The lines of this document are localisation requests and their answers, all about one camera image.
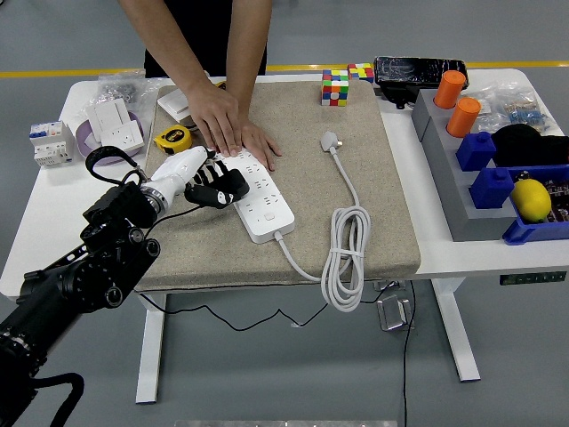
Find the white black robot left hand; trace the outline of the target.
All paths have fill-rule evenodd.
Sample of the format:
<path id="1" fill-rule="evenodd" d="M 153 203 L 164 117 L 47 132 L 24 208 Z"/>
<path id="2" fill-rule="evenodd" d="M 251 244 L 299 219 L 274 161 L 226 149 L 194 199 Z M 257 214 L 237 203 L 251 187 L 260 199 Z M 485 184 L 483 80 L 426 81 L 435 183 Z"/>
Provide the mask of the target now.
<path id="1" fill-rule="evenodd" d="M 202 146 L 186 149 L 169 156 L 140 187 L 142 194 L 159 216 L 172 207 L 175 196 L 183 194 L 186 200 L 202 206 L 222 209 L 237 201 L 236 195 L 205 185 L 190 185 L 198 171 L 213 159 L 216 153 Z"/>

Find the person's right hand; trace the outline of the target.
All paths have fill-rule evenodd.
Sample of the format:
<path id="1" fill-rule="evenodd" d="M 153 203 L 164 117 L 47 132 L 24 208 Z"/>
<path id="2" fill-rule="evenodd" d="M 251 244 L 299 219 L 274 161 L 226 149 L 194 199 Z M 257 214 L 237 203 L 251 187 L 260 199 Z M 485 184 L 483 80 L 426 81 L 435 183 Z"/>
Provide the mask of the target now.
<path id="1" fill-rule="evenodd" d="M 185 90 L 190 115 L 208 148 L 236 155 L 242 148 L 237 99 L 207 77 Z"/>

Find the person's left hand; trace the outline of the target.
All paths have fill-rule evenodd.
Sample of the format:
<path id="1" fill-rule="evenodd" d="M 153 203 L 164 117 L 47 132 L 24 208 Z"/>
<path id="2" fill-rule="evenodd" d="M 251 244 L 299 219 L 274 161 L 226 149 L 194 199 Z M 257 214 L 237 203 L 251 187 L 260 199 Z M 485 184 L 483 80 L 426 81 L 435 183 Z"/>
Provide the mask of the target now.
<path id="1" fill-rule="evenodd" d="M 281 157 L 278 144 L 263 129 L 253 123 L 247 116 L 239 117 L 241 141 L 253 156 L 270 172 L 275 170 L 274 157 Z"/>

